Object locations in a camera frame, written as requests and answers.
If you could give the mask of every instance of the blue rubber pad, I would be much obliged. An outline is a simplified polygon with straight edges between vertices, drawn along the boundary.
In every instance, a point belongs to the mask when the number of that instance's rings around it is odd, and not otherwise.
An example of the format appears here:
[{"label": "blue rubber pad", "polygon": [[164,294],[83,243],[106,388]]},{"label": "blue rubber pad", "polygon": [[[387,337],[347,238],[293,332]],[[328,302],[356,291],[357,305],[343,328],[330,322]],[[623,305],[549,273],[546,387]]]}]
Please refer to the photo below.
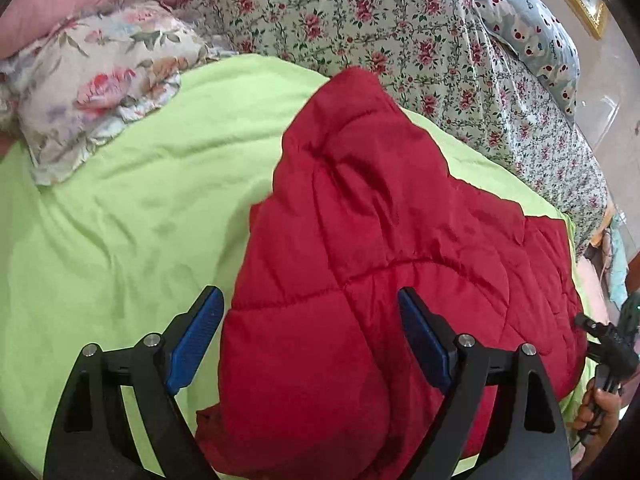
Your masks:
[{"label": "blue rubber pad", "polygon": [[214,288],[171,355],[171,373],[166,388],[172,396],[193,381],[224,312],[222,292]]},{"label": "blue rubber pad", "polygon": [[398,293],[402,329],[427,382],[446,395],[453,381],[449,374],[449,355],[412,298]]}]

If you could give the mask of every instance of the green bed sheet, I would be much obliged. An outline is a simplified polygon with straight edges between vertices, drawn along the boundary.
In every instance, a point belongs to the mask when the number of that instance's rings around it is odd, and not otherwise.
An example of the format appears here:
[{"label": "green bed sheet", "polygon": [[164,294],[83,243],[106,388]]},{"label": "green bed sheet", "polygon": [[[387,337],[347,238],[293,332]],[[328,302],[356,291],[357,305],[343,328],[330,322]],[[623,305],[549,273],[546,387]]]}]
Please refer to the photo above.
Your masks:
[{"label": "green bed sheet", "polygon": [[[278,59],[239,56],[182,81],[165,108],[58,186],[33,185],[22,146],[0,164],[0,431],[35,472],[83,345],[121,348],[161,331],[207,284],[230,303],[249,208],[270,193],[280,137],[326,79]],[[407,115],[438,143],[454,176],[519,202],[527,215],[564,218],[571,231],[568,218],[506,170]],[[192,428],[195,411],[218,400],[218,337],[178,394]],[[591,371],[563,401],[566,418]],[[125,394],[138,447],[157,470],[132,392]]]}]

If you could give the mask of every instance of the ruffled pillowcase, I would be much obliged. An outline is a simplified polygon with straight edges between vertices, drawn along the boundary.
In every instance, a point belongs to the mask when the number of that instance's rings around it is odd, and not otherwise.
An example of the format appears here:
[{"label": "ruffled pillowcase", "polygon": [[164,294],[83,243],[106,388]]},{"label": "ruffled pillowcase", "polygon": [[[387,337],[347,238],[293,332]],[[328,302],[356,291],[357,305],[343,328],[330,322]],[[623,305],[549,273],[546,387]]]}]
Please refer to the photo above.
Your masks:
[{"label": "ruffled pillowcase", "polygon": [[36,184],[68,178],[127,123],[175,95],[179,72],[221,54],[149,1],[67,20],[2,62]]},{"label": "ruffled pillowcase", "polygon": [[489,33],[511,47],[574,124],[580,61],[560,21],[540,0],[474,1]]}]

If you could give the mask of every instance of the person's arm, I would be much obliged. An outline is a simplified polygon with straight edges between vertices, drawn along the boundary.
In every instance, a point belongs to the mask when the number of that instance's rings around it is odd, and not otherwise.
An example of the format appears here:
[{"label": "person's arm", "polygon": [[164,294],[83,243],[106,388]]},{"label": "person's arm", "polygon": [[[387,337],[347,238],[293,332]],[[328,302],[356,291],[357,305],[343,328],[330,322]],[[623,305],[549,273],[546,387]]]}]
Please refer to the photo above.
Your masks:
[{"label": "person's arm", "polygon": [[593,389],[593,379],[587,385],[587,392],[582,398],[582,405],[575,417],[574,430],[582,430],[588,422],[593,419],[593,412],[589,409],[588,404],[591,398],[594,398],[596,404],[604,411],[602,417],[602,425],[597,434],[593,436],[591,441],[584,447],[584,456],[578,465],[574,468],[574,478],[580,476],[587,469],[595,458],[599,455],[605,444],[613,435],[620,421],[620,396],[618,394],[610,394],[602,390]]}]

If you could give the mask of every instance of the red jacket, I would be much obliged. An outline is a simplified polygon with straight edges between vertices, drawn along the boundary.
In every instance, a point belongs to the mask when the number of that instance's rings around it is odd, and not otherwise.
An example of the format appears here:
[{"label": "red jacket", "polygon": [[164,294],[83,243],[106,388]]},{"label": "red jacket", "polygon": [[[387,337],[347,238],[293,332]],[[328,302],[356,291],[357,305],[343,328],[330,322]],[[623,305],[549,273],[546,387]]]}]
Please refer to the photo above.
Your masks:
[{"label": "red jacket", "polygon": [[[376,78],[350,69],[284,134],[222,333],[220,403],[196,439],[218,471],[392,480],[442,401],[404,338],[396,293],[482,344],[532,342],[558,399],[586,352],[564,222],[450,176]],[[467,444],[481,447],[487,388]]]}]

